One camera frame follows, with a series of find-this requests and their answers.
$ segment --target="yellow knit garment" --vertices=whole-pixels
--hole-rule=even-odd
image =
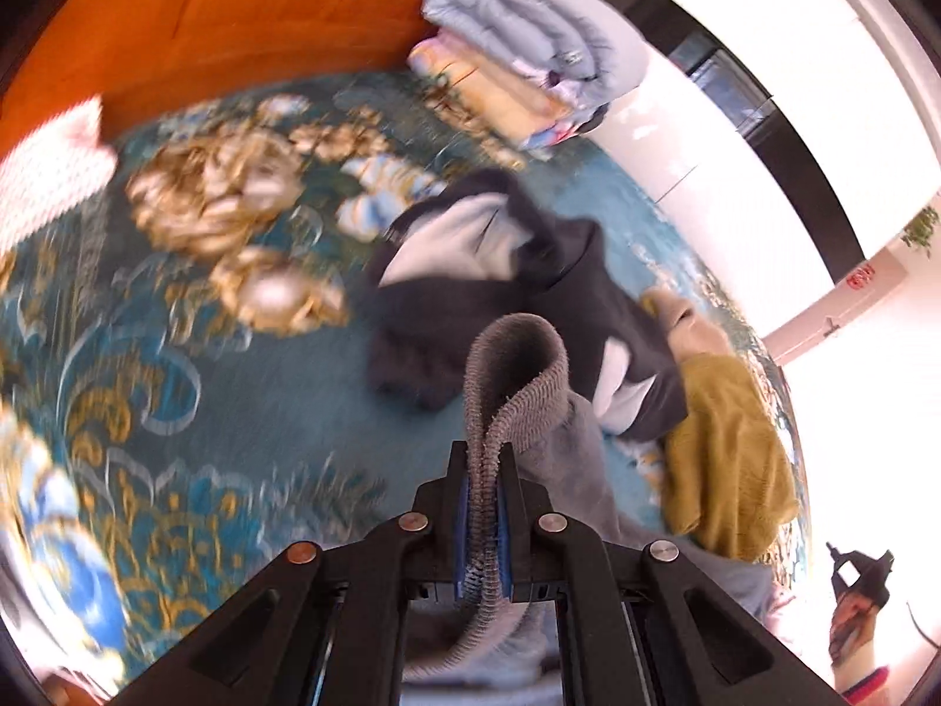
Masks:
[[[679,368],[689,416],[665,438],[666,524],[709,551],[756,560],[797,514],[787,455],[745,363],[694,355]]]

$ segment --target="folded clothes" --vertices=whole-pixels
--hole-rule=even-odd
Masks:
[[[709,551],[758,559],[797,515],[794,478],[751,372],[676,294],[645,292],[679,360],[689,414],[665,438],[663,518]]]
[[[562,335],[572,389],[610,433],[660,438],[686,416],[665,335],[608,275],[600,225],[541,211],[508,172],[481,170],[410,208],[366,275],[375,388],[443,407],[473,339],[525,311]]]
[[[519,150],[559,143],[587,121],[584,113],[573,114],[570,106],[446,32],[414,46],[408,65],[447,87],[465,109]]]
[[[601,0],[424,0],[422,15],[594,112],[640,84],[643,37]]]
[[[598,422],[568,388],[570,361],[549,323],[519,313],[472,344],[464,379],[468,540],[462,606],[413,603],[402,703],[561,703],[558,637],[546,603],[502,595],[497,518],[499,452],[513,445],[519,475],[546,487],[553,507],[632,549],[663,538],[618,511],[605,474]],[[767,565],[728,560],[680,542],[709,578],[761,620],[772,598]]]

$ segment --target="floral rug pattern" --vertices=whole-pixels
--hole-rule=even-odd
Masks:
[[[425,414],[370,393],[359,271],[391,217],[496,162],[598,219],[628,292],[667,284],[726,328],[802,505],[769,560],[803,577],[787,388],[715,278],[593,144],[538,161],[422,98],[407,74],[337,75],[166,115],[116,142],[105,190],[0,261],[3,553],[116,682],[292,541],[362,537],[443,473],[460,401]],[[662,527],[656,446],[609,441],[608,466],[620,507]]]

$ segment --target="metal screw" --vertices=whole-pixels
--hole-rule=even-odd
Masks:
[[[295,541],[288,547],[288,561],[295,565],[309,563],[317,556],[317,545],[312,541]]]
[[[558,534],[558,532],[566,530],[568,521],[565,515],[560,515],[558,512],[549,512],[539,518],[539,527],[547,534]]]
[[[650,556],[660,563],[672,563],[679,557],[679,547],[665,538],[650,545]]]
[[[422,531],[428,527],[428,518],[421,512],[406,512],[399,518],[399,528],[403,531]]]

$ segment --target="folded blanket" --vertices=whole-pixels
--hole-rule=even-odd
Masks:
[[[408,56],[408,65],[420,77],[447,86],[464,108],[519,150],[561,142],[585,121],[562,101],[455,37],[420,42]]]
[[[643,37],[601,0],[425,0],[422,13],[580,110],[646,72]]]

